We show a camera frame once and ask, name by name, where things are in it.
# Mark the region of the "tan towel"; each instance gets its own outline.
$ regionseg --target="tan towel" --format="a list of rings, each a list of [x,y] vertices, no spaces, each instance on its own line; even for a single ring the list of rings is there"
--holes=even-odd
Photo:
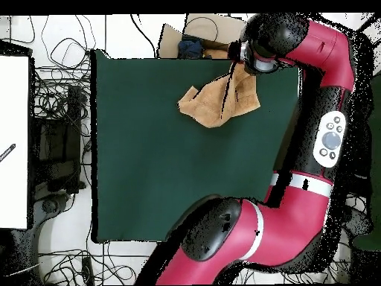
[[[242,64],[233,63],[228,74],[206,84],[200,91],[193,86],[178,102],[179,111],[205,127],[218,127],[231,117],[260,107],[255,76]]]
[[[212,59],[228,59],[228,52],[220,49],[205,49],[204,56],[211,56]]]

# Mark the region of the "white tile floor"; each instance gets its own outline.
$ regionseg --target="white tile floor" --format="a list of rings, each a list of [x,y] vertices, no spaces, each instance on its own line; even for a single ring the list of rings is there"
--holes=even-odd
[[[253,13],[235,14],[232,16],[240,16],[247,20]],[[362,13],[323,13],[328,19],[341,22],[348,27],[358,28],[363,21]],[[77,40],[81,45],[89,48],[106,49],[110,57],[113,58],[151,58],[153,51],[150,44],[136,30],[131,22],[129,15],[111,15],[111,16],[32,16],[34,30],[36,36],[31,44],[21,44],[33,49],[36,67],[54,66],[48,57],[54,47],[63,39],[71,37]],[[185,14],[162,14],[162,15],[140,15],[140,21],[134,15],[135,21],[140,25],[142,31],[150,38],[151,42],[157,46],[159,41],[161,27],[167,23],[177,30],[181,31],[184,27]],[[6,17],[0,17],[0,37],[8,38],[11,34],[12,39],[18,39],[24,42],[30,42],[33,39],[33,29],[29,16],[13,16],[11,19],[11,30],[9,21]],[[378,30],[371,31],[372,37],[378,35]],[[77,45],[70,45],[72,41],[62,42],[52,54],[55,60],[63,60],[67,66],[73,66],[80,62],[83,56],[83,50]],[[42,77],[50,76],[47,72],[39,71]],[[89,119],[84,121],[90,130]],[[85,163],[90,163],[90,155],[85,157]],[[90,174],[90,167],[85,168],[87,174]],[[81,180],[86,182],[84,173],[81,173]],[[58,217],[48,221],[41,233],[39,241],[39,252],[50,253],[58,252],[59,255],[46,255],[41,257],[42,262],[41,273],[45,275],[52,267],[63,259],[64,252],[68,250],[85,250],[86,236],[89,232],[91,221],[91,190],[90,187],[82,190],[77,196],[72,209],[69,212],[59,215]],[[110,258],[115,265],[128,265],[136,274],[138,274],[143,266],[146,257],[152,253],[156,246],[153,242],[112,242],[109,248]],[[98,255],[98,259],[102,262],[103,246],[93,244],[91,241],[88,244],[89,251],[93,255]],[[71,251],[73,265],[80,270],[80,261],[74,255],[78,251]],[[336,257],[347,258],[349,256],[346,250],[338,251]],[[105,257],[105,263],[111,265],[109,257]],[[102,273],[100,264],[93,262],[95,274]],[[131,270],[124,268],[118,272],[120,277],[128,279],[124,284],[131,285],[135,281],[135,277],[131,274]],[[109,278],[110,272],[104,273],[104,278]],[[246,272],[243,272],[243,278],[246,277]],[[267,275],[255,273],[254,278],[248,278],[248,284],[274,284],[283,282],[282,276]],[[63,280],[63,276],[59,273],[51,275],[49,281],[59,282]],[[121,281],[116,277],[111,277],[104,282],[105,285],[120,285]]]

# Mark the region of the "green table surface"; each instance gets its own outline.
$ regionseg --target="green table surface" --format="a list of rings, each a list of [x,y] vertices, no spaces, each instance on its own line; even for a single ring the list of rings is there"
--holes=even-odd
[[[371,218],[374,230],[369,235],[355,238],[353,245],[361,250],[381,251],[381,76],[372,80],[374,111],[369,118],[372,133]]]
[[[161,241],[208,194],[263,199],[298,100],[298,70],[257,79],[260,108],[208,129],[178,111],[227,60],[97,57],[99,241]]]

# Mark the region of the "white screen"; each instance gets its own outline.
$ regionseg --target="white screen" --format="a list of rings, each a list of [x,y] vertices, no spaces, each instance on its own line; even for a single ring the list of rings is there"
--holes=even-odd
[[[28,213],[28,57],[0,56],[0,228],[26,229]]]

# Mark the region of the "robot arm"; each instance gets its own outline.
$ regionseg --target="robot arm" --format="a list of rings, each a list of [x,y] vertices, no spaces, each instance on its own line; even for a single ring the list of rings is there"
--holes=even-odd
[[[321,235],[350,123],[348,98],[356,76],[350,41],[295,14],[264,13],[247,22],[229,56],[244,62],[250,74],[279,66],[318,69],[316,99],[302,100],[283,167],[274,170],[263,203],[216,196],[200,200],[156,248],[137,285],[213,284],[238,261],[297,264]],[[306,75],[303,81],[302,95],[308,90]]]

